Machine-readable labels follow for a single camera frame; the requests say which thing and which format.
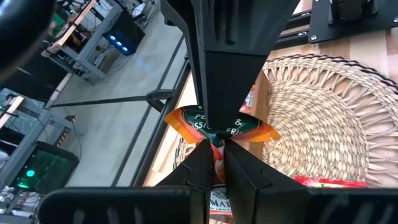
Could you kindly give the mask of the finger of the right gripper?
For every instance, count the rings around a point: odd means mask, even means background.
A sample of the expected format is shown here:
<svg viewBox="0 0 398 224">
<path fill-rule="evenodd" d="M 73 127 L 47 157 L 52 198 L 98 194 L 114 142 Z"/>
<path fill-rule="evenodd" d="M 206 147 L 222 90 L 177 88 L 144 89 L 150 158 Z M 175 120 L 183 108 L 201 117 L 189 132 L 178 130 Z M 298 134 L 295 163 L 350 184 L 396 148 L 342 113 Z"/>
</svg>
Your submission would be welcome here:
<svg viewBox="0 0 398 224">
<path fill-rule="evenodd" d="M 299 0 L 160 0 L 182 32 L 211 128 L 232 127 Z"/>
</svg>

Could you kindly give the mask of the black computer green light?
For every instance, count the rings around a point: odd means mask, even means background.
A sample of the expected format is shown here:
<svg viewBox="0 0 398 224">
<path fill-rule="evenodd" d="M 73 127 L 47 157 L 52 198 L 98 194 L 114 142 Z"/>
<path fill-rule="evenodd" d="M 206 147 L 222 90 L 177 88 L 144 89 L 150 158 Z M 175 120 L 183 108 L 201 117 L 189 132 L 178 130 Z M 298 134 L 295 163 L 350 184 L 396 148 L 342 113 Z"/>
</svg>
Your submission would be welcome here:
<svg viewBox="0 0 398 224">
<path fill-rule="evenodd" d="M 47 194 L 65 186 L 79 159 L 72 152 L 36 141 L 9 162 L 2 173 L 5 185 Z"/>
</svg>

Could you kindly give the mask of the round woven straw placemat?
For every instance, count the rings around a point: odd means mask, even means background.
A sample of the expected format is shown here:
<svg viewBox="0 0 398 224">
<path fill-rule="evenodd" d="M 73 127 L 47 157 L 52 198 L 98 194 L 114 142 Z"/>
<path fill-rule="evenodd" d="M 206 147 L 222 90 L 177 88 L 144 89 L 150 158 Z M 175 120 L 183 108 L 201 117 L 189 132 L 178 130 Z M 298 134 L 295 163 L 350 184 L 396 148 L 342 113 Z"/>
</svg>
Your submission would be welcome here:
<svg viewBox="0 0 398 224">
<path fill-rule="evenodd" d="M 279 172 L 398 188 L 398 84 L 359 62 L 327 55 L 268 60 L 267 124 L 262 161 Z M 194 149 L 180 135 L 179 165 Z"/>
</svg>

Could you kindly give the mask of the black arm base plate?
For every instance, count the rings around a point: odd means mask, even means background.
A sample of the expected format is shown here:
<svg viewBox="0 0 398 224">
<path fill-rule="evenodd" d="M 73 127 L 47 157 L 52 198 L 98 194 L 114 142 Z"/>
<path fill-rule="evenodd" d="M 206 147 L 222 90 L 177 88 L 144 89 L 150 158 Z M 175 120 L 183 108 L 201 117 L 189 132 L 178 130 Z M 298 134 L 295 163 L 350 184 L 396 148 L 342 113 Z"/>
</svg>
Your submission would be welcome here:
<svg viewBox="0 0 398 224">
<path fill-rule="evenodd" d="M 313 0 L 311 44 L 398 27 L 398 0 Z"/>
</svg>

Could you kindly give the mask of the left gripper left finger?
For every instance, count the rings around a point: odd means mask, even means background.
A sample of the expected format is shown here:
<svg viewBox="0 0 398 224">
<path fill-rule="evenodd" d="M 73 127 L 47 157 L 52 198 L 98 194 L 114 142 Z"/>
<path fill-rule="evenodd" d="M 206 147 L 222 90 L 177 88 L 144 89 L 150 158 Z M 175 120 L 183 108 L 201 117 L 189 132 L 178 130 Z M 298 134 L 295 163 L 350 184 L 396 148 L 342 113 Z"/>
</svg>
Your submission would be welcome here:
<svg viewBox="0 0 398 224">
<path fill-rule="evenodd" d="M 213 154 L 202 141 L 154 187 L 66 187 L 39 207 L 40 224 L 208 224 Z"/>
</svg>

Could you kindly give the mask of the orange peach tea bag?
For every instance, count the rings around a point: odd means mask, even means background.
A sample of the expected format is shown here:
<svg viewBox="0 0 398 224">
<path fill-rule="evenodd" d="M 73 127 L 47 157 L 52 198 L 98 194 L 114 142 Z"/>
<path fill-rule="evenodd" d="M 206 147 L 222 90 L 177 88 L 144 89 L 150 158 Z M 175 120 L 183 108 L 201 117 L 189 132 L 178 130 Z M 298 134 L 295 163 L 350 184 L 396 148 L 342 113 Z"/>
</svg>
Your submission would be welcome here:
<svg viewBox="0 0 398 224">
<path fill-rule="evenodd" d="M 253 115 L 256 111 L 255 109 L 256 100 L 257 100 L 257 88 L 255 85 L 253 85 L 239 111 L 242 113 Z"/>
<path fill-rule="evenodd" d="M 234 123 L 224 129 L 209 128 L 201 106 L 183 106 L 165 117 L 165 122 L 173 127 L 189 144 L 204 139 L 210 141 L 213 153 L 213 180 L 210 194 L 210 215 L 230 217 L 231 206 L 226 189 L 224 170 L 224 142 L 233 139 L 244 142 L 265 142 L 280 139 L 280 134 L 269 124 L 249 114 L 240 112 Z"/>
</svg>

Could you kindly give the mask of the wooden compartment tea box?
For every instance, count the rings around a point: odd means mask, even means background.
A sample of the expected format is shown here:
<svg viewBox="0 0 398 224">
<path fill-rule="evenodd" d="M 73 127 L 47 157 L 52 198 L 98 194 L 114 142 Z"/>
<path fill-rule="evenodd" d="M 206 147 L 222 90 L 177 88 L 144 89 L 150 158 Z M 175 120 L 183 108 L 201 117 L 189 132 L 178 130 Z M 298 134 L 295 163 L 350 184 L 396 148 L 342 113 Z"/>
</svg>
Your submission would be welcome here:
<svg viewBox="0 0 398 224">
<path fill-rule="evenodd" d="M 262 70 L 259 72 L 258 77 L 253 85 L 255 85 L 257 88 L 257 100 L 255 104 L 256 111 L 253 115 L 249 115 L 267 122 L 269 113 L 269 100 L 271 97 L 271 84 Z M 264 147 L 263 142 L 238 141 L 238 144 L 257 158 L 262 159 Z"/>
</svg>

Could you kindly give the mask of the grey metal workbench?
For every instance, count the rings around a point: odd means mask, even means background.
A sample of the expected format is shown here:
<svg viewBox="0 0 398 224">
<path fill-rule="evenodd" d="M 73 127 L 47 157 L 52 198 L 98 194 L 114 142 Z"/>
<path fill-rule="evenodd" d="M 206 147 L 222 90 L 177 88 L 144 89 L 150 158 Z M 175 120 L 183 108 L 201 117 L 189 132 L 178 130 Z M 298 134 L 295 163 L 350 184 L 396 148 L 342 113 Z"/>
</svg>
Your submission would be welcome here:
<svg viewBox="0 0 398 224">
<path fill-rule="evenodd" d="M 16 151 L 9 157 L 7 162 L 0 169 L 0 185 L 11 185 L 18 172 L 24 166 L 33 153 L 32 144 L 38 140 L 39 136 L 45 132 L 46 125 L 50 124 L 59 130 L 68 129 L 82 136 L 87 133 L 73 121 L 69 121 L 61 116 L 46 110 L 31 101 L 27 101 L 22 96 L 15 96 L 8 99 L 4 104 L 8 109 L 6 114 L 0 118 L 0 127 L 3 127 L 10 116 L 15 115 L 17 111 L 29 114 L 36 119 L 32 129 L 24 136 L 21 143 L 16 147 Z"/>
<path fill-rule="evenodd" d="M 76 28 L 85 18 L 85 16 L 89 13 L 89 11 L 94 8 L 95 2 L 96 0 L 90 0 L 87 4 L 85 4 L 82 11 L 79 13 L 79 15 L 75 17 L 75 20 L 72 22 L 72 24 L 64 27 L 62 31 L 58 34 L 57 40 L 50 47 L 47 47 L 42 52 L 42 56 L 50 58 L 52 61 L 64 67 L 69 73 L 75 75 L 72 67 L 66 66 L 65 62 L 62 62 L 62 59 L 56 56 L 59 51 L 62 51 L 65 55 L 69 56 L 75 62 L 76 66 L 79 65 L 82 69 L 84 69 L 85 72 L 81 75 L 81 78 L 90 85 L 94 85 L 96 82 L 107 78 L 107 75 L 98 68 L 99 65 L 92 64 L 88 61 L 88 59 L 98 45 L 100 39 L 103 37 L 106 29 L 110 28 L 116 22 L 116 19 L 121 15 L 121 11 L 123 9 L 123 6 L 120 6 L 117 0 L 107 0 L 107 2 L 112 5 L 112 9 L 104 18 L 104 20 L 95 28 L 94 33 L 87 41 L 87 43 L 83 46 L 80 53 L 76 53 L 74 50 L 66 45 L 66 41 L 69 37 L 71 37 L 73 32 L 76 30 Z"/>
</svg>

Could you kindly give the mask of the black computer blue lights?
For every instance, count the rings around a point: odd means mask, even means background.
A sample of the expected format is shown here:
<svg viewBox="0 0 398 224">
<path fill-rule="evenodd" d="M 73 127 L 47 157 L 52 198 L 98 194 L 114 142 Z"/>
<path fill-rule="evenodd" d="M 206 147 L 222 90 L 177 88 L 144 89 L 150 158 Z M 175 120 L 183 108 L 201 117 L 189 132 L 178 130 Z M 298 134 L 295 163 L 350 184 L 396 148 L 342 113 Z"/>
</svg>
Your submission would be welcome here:
<svg viewBox="0 0 398 224">
<path fill-rule="evenodd" d="M 144 31 L 135 23 L 134 18 L 122 11 L 103 37 L 123 55 L 132 55 L 144 38 Z"/>
</svg>

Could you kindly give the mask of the black aluminium table frame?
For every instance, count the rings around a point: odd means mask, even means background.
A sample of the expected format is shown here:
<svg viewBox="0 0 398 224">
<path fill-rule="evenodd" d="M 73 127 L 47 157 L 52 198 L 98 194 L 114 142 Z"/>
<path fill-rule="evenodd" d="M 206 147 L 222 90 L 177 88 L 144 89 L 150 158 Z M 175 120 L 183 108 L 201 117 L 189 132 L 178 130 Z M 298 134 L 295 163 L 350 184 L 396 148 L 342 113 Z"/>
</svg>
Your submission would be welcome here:
<svg viewBox="0 0 398 224">
<path fill-rule="evenodd" d="M 308 31 L 310 24 L 311 10 L 295 10 L 289 19 L 286 28 L 275 43 L 274 50 L 295 47 L 308 43 Z M 144 153 L 137 165 L 137 170 L 131 180 L 132 185 L 150 184 L 154 170 L 154 162 L 164 160 L 160 153 L 164 150 L 167 154 L 174 154 L 175 148 L 180 142 L 180 137 L 165 121 L 166 115 L 185 105 L 196 103 L 193 95 L 193 78 L 188 55 L 184 56 L 184 61 L 176 84 L 171 90 L 156 90 L 149 95 L 147 100 L 149 106 L 160 113 L 154 131 L 148 140 Z"/>
</svg>

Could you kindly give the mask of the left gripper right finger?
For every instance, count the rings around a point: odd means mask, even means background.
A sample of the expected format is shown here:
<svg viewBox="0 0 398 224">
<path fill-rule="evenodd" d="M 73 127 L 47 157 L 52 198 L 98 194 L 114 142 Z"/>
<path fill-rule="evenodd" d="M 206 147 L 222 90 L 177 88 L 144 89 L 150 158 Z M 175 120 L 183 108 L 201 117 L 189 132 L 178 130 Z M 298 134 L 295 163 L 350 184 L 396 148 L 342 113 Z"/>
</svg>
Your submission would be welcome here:
<svg viewBox="0 0 398 224">
<path fill-rule="evenodd" d="M 398 189 L 306 187 L 232 140 L 224 164 L 235 224 L 398 224 Z"/>
</svg>

